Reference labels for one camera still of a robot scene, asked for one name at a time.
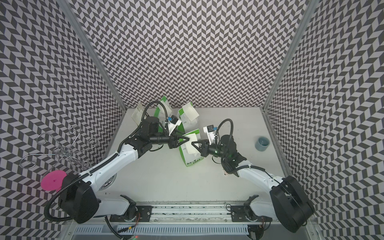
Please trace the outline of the green white tea bag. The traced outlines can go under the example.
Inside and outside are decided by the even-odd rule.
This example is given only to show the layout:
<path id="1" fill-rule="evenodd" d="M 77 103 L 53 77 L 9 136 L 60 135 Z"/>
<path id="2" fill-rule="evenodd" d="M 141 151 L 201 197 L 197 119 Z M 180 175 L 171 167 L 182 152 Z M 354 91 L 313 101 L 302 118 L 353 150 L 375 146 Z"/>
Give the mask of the green white tea bag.
<path id="1" fill-rule="evenodd" d="M 158 104 L 154 113 L 154 117 L 158 118 L 158 132 L 162 133 L 164 129 L 162 127 L 165 127 L 165 129 L 168 131 L 168 134 L 170 134 L 169 130 L 169 117 L 173 115 L 173 110 L 169 104 L 169 101 L 166 96 L 162 97 L 160 99 L 161 104 Z"/>
<path id="2" fill-rule="evenodd" d="M 188 133 L 199 128 L 199 113 L 194 108 L 192 102 L 186 103 L 178 110 L 179 117 L 182 121 L 179 131 Z"/>
<path id="3" fill-rule="evenodd" d="M 184 134 L 183 137 L 189 138 L 189 141 L 179 146 L 179 151 L 186 167 L 190 167 L 204 159 L 204 157 L 201 156 L 201 153 L 192 146 L 192 142 L 201 139 L 200 130 L 193 130 Z"/>

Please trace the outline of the navy and cream tote bag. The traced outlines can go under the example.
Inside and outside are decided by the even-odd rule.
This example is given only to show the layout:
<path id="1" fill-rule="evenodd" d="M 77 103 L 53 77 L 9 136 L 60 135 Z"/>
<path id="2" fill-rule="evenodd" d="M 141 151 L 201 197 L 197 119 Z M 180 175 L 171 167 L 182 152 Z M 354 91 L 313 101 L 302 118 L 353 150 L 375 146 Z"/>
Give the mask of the navy and cream tote bag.
<path id="1" fill-rule="evenodd" d="M 142 103 L 139 103 L 132 114 L 132 119 L 137 124 L 137 126 L 139 126 L 142 121 L 144 110 L 145 107 L 142 105 Z"/>

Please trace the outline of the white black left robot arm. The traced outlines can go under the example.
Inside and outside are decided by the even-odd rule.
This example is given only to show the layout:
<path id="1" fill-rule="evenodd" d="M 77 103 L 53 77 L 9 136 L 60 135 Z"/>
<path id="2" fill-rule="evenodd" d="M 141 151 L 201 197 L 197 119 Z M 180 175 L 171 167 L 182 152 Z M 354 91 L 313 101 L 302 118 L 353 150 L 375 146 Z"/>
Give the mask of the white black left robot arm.
<path id="1" fill-rule="evenodd" d="M 138 127 L 121 141 L 114 154 L 79 175 L 67 175 L 63 179 L 61 189 L 44 208 L 45 218 L 52 222 L 74 220 L 78 224 L 109 215 L 134 220 L 138 209 L 131 198 L 122 195 L 118 199 L 102 199 L 96 193 L 122 168 L 150 151 L 153 145 L 167 144 L 174 149 L 187 143 L 189 138 L 178 131 L 181 123 L 174 115 L 165 116 L 165 121 L 161 122 L 157 117 L 143 114 Z"/>

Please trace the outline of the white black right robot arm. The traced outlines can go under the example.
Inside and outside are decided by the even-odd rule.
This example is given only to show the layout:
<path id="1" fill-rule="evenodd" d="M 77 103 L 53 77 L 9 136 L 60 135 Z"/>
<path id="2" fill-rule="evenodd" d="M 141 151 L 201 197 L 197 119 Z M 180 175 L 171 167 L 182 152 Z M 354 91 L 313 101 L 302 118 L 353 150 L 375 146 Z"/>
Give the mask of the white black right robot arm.
<path id="1" fill-rule="evenodd" d="M 220 164 L 227 175 L 246 179 L 270 195 L 267 202 L 260 200 L 258 195 L 248 198 L 244 203 L 244 212 L 249 221 L 269 217 L 278 220 L 292 233 L 307 225 L 316 210 L 296 178 L 283 178 L 268 173 L 242 156 L 234 141 L 234 123 L 231 119 L 223 120 L 218 127 L 208 126 L 207 131 L 207 140 L 191 143 L 201 156 L 220 158 Z"/>

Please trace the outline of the blue-grey ceramic cup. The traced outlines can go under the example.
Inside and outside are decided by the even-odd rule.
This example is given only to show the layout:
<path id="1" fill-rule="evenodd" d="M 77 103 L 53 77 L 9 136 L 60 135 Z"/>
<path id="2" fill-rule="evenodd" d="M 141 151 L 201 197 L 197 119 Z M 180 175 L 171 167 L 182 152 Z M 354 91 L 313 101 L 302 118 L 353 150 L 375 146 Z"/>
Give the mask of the blue-grey ceramic cup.
<path id="1" fill-rule="evenodd" d="M 255 148 L 259 152 L 264 152 L 269 147 L 269 145 L 270 145 L 270 140 L 266 137 L 261 136 L 257 139 L 255 143 Z"/>

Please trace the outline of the pink plastic disc spool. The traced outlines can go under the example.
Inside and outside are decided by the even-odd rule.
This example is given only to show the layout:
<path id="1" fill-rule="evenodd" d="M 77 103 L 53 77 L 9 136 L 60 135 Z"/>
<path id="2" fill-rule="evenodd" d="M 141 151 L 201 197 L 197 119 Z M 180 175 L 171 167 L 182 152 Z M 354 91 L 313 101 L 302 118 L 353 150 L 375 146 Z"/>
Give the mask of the pink plastic disc spool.
<path id="1" fill-rule="evenodd" d="M 44 191 L 60 191 L 63 185 L 63 180 L 67 173 L 61 170 L 56 170 L 48 173 L 41 181 L 41 188 Z"/>

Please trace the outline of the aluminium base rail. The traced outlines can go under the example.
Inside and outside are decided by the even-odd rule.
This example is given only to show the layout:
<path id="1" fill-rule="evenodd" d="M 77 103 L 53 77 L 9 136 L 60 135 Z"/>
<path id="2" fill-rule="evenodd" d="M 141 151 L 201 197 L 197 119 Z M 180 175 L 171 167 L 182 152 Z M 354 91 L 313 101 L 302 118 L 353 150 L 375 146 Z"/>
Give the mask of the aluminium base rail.
<path id="1" fill-rule="evenodd" d="M 74 239 L 116 235 L 139 240 L 146 237 L 210 237 L 239 236 L 251 240 L 309 240 L 314 233 L 306 227 L 295 233 L 287 230 L 279 220 L 256 216 L 243 203 L 167 203 L 136 207 L 136 215 L 112 215 L 77 225 Z"/>

